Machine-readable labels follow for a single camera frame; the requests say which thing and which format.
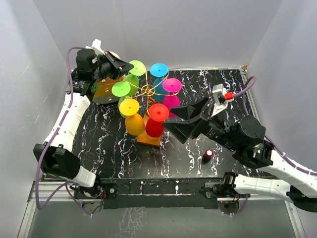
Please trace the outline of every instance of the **red cap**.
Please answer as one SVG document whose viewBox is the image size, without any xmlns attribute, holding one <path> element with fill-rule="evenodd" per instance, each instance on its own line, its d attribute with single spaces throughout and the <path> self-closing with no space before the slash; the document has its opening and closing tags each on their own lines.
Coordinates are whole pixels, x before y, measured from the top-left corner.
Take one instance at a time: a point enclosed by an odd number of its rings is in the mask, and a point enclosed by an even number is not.
<svg viewBox="0 0 317 238">
<path fill-rule="evenodd" d="M 212 150 L 206 150 L 205 155 L 206 155 L 208 158 L 211 158 L 211 157 L 213 156 L 213 151 L 212 151 Z"/>
<path fill-rule="evenodd" d="M 225 99 L 226 101 L 233 99 L 233 92 L 226 93 L 226 94 L 224 95 L 224 99 Z"/>
</svg>

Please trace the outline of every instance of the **yellow disc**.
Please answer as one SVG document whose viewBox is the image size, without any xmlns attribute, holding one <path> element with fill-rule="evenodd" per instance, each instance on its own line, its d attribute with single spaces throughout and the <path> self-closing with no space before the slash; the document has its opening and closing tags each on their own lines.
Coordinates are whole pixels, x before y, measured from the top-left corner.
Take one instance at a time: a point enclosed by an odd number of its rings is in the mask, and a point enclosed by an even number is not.
<svg viewBox="0 0 317 238">
<path fill-rule="evenodd" d="M 139 108 L 140 104 L 137 100 L 128 98 L 120 104 L 119 111 L 125 116 L 132 116 L 138 112 Z"/>
<path fill-rule="evenodd" d="M 141 135 L 145 130 L 143 118 L 138 113 L 126 117 L 125 127 L 131 135 Z"/>
</svg>

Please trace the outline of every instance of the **red disc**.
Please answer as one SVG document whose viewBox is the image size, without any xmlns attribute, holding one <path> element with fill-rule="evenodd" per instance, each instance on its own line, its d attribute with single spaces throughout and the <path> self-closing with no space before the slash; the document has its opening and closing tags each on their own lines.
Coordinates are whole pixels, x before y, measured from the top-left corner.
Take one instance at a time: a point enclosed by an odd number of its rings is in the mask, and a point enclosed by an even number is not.
<svg viewBox="0 0 317 238">
<path fill-rule="evenodd" d="M 145 131 L 150 137 L 160 137 L 163 134 L 164 127 L 162 126 L 162 122 L 150 118 L 145 126 Z"/>
<path fill-rule="evenodd" d="M 168 108 L 160 103 L 152 105 L 149 109 L 150 117 L 155 121 L 165 121 L 168 118 Z"/>
</svg>

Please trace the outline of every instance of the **gold wire frame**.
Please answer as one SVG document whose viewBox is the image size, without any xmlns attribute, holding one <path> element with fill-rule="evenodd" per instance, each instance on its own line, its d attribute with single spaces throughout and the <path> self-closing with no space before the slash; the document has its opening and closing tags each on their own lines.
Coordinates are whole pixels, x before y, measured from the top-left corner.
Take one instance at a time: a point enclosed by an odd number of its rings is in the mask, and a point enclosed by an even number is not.
<svg viewBox="0 0 317 238">
<path fill-rule="evenodd" d="M 162 80 L 160 83 L 158 83 L 158 85 L 156 85 L 155 87 L 153 87 L 152 85 L 148 84 L 148 72 L 147 72 L 147 71 L 146 71 L 146 73 L 145 73 L 146 85 L 144 85 L 142 88 L 137 87 L 137 86 L 135 86 L 134 84 L 132 84 L 132 83 L 130 83 L 130 82 L 128 82 L 128 81 L 125 81 L 125 82 L 127 82 L 128 84 L 132 85 L 133 87 L 136 87 L 136 88 L 138 88 L 138 89 L 140 89 L 140 90 L 144 90 L 144 93 L 138 94 L 138 95 L 136 95 L 136 96 L 132 96 L 131 98 L 137 98 L 137 97 L 140 97 L 140 96 L 143 96 L 143 95 L 145 95 L 145 96 L 147 97 L 147 107 L 146 107 L 147 110 L 146 110 L 146 112 L 147 112 L 147 114 L 148 114 L 149 117 L 150 117 L 150 115 L 149 115 L 149 106 L 152 106 L 154 103 L 156 103 L 155 100 L 151 97 L 152 95 L 175 96 L 175 95 L 177 95 L 177 94 L 179 93 L 179 92 L 177 92 L 177 93 L 174 93 L 174 94 L 160 94 L 160 93 L 156 93 L 155 91 L 154 91 L 154 92 L 152 91 L 152 90 L 154 90 L 156 87 L 158 87 L 161 83 L 163 83 L 163 82 L 167 79 L 168 76 L 169 76 L 169 72 L 168 72 L 167 75 L 163 78 L 163 80 Z M 147 86 L 152 86 L 152 89 L 143 89 L 144 87 L 147 87 Z"/>
</svg>

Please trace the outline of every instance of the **gray floor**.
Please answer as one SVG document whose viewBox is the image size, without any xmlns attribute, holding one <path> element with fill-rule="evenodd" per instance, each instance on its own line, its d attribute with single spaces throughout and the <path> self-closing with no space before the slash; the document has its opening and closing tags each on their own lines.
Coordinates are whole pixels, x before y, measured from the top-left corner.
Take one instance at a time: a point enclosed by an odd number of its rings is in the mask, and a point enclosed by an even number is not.
<svg viewBox="0 0 317 238">
<path fill-rule="evenodd" d="M 232 218 L 202 208 L 102 210 L 90 219 L 72 202 L 36 211 L 29 238 L 294 238 L 283 201 L 249 200 Z"/>
</svg>

